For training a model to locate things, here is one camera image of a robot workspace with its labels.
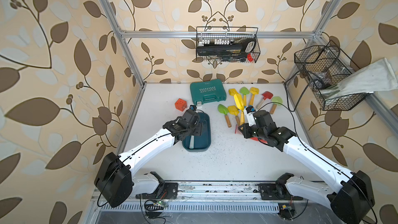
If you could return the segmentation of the green trowel wooden handle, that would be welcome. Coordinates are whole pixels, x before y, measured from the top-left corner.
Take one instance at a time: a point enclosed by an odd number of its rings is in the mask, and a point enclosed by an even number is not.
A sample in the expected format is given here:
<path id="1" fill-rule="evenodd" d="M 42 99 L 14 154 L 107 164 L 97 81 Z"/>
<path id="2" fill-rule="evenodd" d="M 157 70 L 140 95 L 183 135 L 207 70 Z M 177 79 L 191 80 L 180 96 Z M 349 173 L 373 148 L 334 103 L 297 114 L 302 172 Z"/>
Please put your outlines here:
<path id="1" fill-rule="evenodd" d="M 274 97 L 272 97 L 271 102 L 272 102 L 272 107 L 271 107 L 269 113 L 272 115 L 273 113 L 275 113 L 277 107 L 279 105 L 283 104 L 283 100 L 279 96 L 274 96 Z"/>

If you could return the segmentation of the red shovel wooden handle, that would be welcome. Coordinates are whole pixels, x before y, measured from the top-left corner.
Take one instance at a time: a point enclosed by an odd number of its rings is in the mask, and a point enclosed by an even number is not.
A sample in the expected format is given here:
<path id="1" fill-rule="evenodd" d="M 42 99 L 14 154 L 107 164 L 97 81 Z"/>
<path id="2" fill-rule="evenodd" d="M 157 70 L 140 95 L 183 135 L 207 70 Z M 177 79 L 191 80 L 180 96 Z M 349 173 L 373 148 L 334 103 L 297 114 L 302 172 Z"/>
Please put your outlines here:
<path id="1" fill-rule="evenodd" d="M 264 93 L 262 93 L 262 99 L 257 104 L 256 109 L 259 110 L 263 106 L 264 102 L 266 100 L 271 100 L 272 97 L 273 97 L 273 94 L 271 92 L 269 92 L 269 91 L 265 91 Z"/>

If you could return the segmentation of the yellow square shovel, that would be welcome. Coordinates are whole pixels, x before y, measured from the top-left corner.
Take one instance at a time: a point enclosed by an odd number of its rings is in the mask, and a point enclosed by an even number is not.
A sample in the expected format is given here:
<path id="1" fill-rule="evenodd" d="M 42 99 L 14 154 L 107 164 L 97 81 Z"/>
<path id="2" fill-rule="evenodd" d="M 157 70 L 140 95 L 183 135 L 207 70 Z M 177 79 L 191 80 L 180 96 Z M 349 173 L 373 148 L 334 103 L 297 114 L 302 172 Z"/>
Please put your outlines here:
<path id="1" fill-rule="evenodd" d="M 228 111 L 230 114 L 235 116 L 237 126 L 240 126 L 239 109 L 235 105 L 228 106 Z"/>

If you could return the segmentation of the large yellow shovel yellow handle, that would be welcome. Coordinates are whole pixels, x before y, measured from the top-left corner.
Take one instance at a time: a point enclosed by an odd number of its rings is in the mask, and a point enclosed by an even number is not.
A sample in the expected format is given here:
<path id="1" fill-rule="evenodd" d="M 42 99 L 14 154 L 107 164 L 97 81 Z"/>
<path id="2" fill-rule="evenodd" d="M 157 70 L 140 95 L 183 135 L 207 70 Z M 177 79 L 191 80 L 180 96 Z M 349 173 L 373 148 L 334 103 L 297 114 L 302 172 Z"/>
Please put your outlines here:
<path id="1" fill-rule="evenodd" d="M 240 110 L 239 126 L 241 126 L 245 123 L 245 115 L 244 115 L 245 106 L 244 106 L 243 99 L 239 93 L 234 95 L 234 101 L 235 101 L 236 107 Z"/>

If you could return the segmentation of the yellow shovel wooden handle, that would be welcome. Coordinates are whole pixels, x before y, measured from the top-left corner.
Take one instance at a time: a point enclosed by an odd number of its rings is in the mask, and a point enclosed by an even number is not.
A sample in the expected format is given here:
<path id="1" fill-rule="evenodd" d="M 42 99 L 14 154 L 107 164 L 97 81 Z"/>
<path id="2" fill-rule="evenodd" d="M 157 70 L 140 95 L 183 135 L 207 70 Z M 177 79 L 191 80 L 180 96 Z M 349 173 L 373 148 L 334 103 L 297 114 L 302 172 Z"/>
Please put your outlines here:
<path id="1" fill-rule="evenodd" d="M 251 93 L 251 98 L 250 98 L 249 105 L 253 106 L 254 105 L 255 96 L 259 94 L 259 89 L 255 88 L 255 87 L 251 87 L 249 89 L 249 91 Z"/>

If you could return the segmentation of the green shovel orange handle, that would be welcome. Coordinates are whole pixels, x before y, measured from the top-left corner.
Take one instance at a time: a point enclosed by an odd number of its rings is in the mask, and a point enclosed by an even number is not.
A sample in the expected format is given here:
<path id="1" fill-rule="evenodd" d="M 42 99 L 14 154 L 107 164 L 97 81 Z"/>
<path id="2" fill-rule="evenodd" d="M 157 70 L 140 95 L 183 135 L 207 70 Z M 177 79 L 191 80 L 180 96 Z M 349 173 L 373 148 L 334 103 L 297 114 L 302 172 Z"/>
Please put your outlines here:
<path id="1" fill-rule="evenodd" d="M 242 96 L 243 96 L 243 103 L 244 103 L 244 106 L 247 106 L 247 95 L 250 94 L 249 89 L 246 88 L 246 87 L 242 87 L 242 88 L 239 90 L 239 92 L 240 92 L 240 93 L 242 94 Z"/>

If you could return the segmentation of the green round shovel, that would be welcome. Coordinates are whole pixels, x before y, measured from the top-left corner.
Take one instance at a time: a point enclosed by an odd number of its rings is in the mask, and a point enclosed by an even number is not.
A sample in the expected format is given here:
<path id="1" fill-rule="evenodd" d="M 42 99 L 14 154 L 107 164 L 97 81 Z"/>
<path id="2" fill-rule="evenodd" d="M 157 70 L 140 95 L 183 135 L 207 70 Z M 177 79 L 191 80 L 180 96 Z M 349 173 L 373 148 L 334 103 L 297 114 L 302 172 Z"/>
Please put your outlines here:
<path id="1" fill-rule="evenodd" d="M 222 105 L 222 104 L 219 104 L 218 105 L 218 111 L 219 111 L 219 113 L 224 115 L 224 118 L 226 120 L 228 128 L 231 128 L 232 125 L 231 125 L 231 121 L 230 121 L 229 116 L 228 116 L 228 114 L 229 114 L 228 108 L 226 106 Z"/>

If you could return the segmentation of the yellow shovel blue handle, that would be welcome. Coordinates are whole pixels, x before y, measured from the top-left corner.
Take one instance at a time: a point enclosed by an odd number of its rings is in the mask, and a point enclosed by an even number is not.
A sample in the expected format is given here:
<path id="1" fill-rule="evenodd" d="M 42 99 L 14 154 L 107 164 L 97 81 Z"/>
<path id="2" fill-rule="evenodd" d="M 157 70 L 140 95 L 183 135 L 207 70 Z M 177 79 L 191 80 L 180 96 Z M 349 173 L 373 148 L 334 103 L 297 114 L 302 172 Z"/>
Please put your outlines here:
<path id="1" fill-rule="evenodd" d="M 229 89 L 228 92 L 229 92 L 230 96 L 239 95 L 239 93 L 236 89 Z"/>

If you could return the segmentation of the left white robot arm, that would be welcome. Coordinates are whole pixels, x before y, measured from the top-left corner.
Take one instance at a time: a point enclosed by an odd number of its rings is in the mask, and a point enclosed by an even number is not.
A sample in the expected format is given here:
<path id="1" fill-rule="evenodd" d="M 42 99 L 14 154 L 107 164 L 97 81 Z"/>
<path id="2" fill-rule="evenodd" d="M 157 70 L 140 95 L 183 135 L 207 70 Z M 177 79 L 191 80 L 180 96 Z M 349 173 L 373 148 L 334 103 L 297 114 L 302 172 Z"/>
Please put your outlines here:
<path id="1" fill-rule="evenodd" d="M 202 132 L 200 114 L 188 109 L 182 116 L 166 122 L 151 138 L 119 155 L 105 156 L 94 185 L 112 208 L 121 205 L 131 195 L 148 195 L 159 199 L 167 194 L 165 181 L 156 172 L 139 175 L 138 171 L 160 152 L 171 148 L 187 137 Z"/>

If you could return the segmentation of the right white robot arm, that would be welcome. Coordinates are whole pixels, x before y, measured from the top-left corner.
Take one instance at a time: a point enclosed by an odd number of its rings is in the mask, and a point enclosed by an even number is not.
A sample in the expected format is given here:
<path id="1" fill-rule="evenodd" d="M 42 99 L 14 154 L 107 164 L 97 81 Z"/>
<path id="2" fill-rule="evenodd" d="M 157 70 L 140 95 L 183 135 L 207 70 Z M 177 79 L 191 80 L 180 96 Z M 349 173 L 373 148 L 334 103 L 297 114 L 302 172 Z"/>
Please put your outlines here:
<path id="1" fill-rule="evenodd" d="M 362 171 L 352 172 L 325 157 L 286 127 L 277 127 L 272 115 L 252 106 L 242 112 L 247 123 L 239 126 L 246 139 L 255 138 L 260 143 L 290 155 L 323 182 L 316 183 L 285 173 L 275 182 L 276 195 L 305 198 L 333 211 L 346 224 L 358 224 L 375 205 L 370 177 Z"/>

